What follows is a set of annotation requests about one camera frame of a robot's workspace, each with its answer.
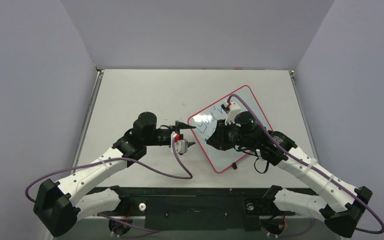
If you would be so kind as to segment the pink framed whiteboard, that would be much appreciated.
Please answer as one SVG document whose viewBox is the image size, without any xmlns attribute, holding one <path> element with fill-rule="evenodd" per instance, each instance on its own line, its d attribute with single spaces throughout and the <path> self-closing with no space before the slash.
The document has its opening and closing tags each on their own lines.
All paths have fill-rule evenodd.
<svg viewBox="0 0 384 240">
<path fill-rule="evenodd" d="M 224 172 L 232 167 L 232 163 L 237 163 L 246 156 L 254 155 L 256 147 L 259 147 L 267 139 L 248 109 L 233 97 L 231 101 L 236 102 L 241 107 L 241 113 L 234 119 L 234 124 L 239 127 L 240 131 L 237 146 L 222 151 L 208 145 L 206 140 L 213 133 L 218 121 L 225 122 L 227 117 L 221 106 L 225 100 L 228 100 L 227 96 L 199 110 L 187 120 L 189 125 L 196 127 L 192 129 L 192 133 L 211 167 L 217 173 Z"/>
</svg>

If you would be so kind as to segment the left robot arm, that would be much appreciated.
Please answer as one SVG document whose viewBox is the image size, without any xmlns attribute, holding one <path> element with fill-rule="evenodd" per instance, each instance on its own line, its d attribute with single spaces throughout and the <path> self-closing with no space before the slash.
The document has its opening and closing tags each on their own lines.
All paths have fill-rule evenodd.
<svg viewBox="0 0 384 240">
<path fill-rule="evenodd" d="M 181 130 L 192 128 L 193 126 L 178 120 L 173 125 L 158 128 L 156 115 L 152 112 L 142 112 L 133 122 L 132 128 L 96 160 L 68 168 L 70 174 L 57 181 L 51 180 L 50 177 L 61 174 L 64 170 L 39 177 L 26 187 L 25 196 L 34 203 L 33 212 L 53 237 L 64 235 L 79 220 L 89 216 L 110 211 L 123 215 L 129 210 L 129 201 L 121 196 L 117 186 L 97 193 L 90 192 L 112 175 L 133 164 L 141 165 L 162 176 L 182 179 L 181 176 L 162 172 L 140 162 L 146 155 L 148 146 L 168 146 L 187 173 L 185 179 L 192 179 L 192 173 L 179 158 L 194 145 L 193 141 L 189 142 L 184 138 Z"/>
</svg>

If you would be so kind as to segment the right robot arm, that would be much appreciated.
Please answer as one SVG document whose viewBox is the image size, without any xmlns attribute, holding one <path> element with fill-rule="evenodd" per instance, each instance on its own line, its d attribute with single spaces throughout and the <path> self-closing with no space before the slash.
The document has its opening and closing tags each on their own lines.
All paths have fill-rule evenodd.
<svg viewBox="0 0 384 240">
<path fill-rule="evenodd" d="M 220 119 L 206 143 L 220 151 L 251 151 L 298 179 L 315 195 L 307 195 L 273 185 L 262 199 L 263 209 L 274 214 L 294 212 L 324 222 L 335 234 L 351 238 L 361 217 L 369 210 L 373 192 L 336 177 L 309 157 L 292 139 L 279 131 L 266 129 L 249 111 L 233 120 Z"/>
</svg>

